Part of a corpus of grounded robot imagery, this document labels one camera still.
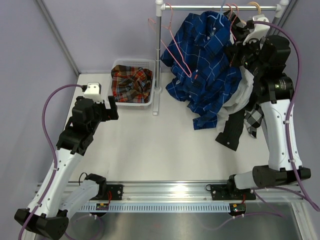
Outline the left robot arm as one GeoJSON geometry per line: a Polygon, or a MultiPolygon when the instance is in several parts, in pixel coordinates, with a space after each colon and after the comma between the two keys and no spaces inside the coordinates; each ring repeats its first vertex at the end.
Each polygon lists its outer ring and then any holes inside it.
{"type": "Polygon", "coordinates": [[[70,219],[86,202],[110,196],[106,178],[90,173],[65,200],[62,199],[72,173],[94,140],[98,125],[119,118],[115,98],[109,96],[108,102],[110,107],[106,108],[103,102],[83,96],[76,98],[44,182],[28,207],[15,213],[14,219],[25,230],[59,240],[70,219]]]}

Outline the blue plaid shirt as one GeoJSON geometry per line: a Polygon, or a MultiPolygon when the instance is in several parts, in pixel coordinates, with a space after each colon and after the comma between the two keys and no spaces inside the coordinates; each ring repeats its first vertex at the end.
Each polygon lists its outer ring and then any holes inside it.
{"type": "Polygon", "coordinates": [[[224,53],[224,47],[232,44],[231,23],[222,15],[222,27],[218,19],[209,17],[217,14],[189,13],[160,57],[174,75],[166,86],[168,94],[180,102],[187,101],[187,107],[198,114],[193,119],[194,130],[217,126],[218,112],[242,79],[240,69],[230,66],[224,53]]]}

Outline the red plaid shirt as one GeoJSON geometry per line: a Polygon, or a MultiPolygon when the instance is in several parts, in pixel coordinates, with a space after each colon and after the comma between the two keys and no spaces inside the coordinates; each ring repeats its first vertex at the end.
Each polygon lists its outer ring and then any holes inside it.
{"type": "Polygon", "coordinates": [[[111,91],[116,102],[146,104],[150,101],[153,82],[151,70],[118,64],[110,74],[111,91]]]}

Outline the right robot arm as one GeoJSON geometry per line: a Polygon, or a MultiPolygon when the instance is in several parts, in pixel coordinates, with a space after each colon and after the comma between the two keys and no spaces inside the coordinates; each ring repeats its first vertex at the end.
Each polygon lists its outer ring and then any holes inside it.
{"type": "Polygon", "coordinates": [[[293,122],[294,84],[284,73],[291,53],[287,38],[272,35],[261,43],[257,38],[225,48],[231,66],[244,67],[253,75],[253,91],[245,110],[254,104],[262,108],[266,125],[264,134],[269,158],[267,165],[255,166],[246,173],[229,177],[223,193],[230,198],[253,200],[251,189],[289,185],[311,178],[304,167],[296,144],[293,122]]]}

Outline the blue wire hanger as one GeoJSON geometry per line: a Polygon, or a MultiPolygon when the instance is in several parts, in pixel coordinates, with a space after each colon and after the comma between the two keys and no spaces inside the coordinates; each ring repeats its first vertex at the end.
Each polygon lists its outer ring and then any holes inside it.
{"type": "Polygon", "coordinates": [[[222,5],[220,6],[220,10],[218,12],[218,14],[216,16],[214,15],[209,15],[209,17],[213,18],[215,21],[218,20],[219,21],[219,24],[224,27],[225,25],[223,24],[222,22],[222,18],[223,18],[223,8],[224,8],[224,5],[225,5],[226,1],[224,0],[222,2],[222,5]]]}

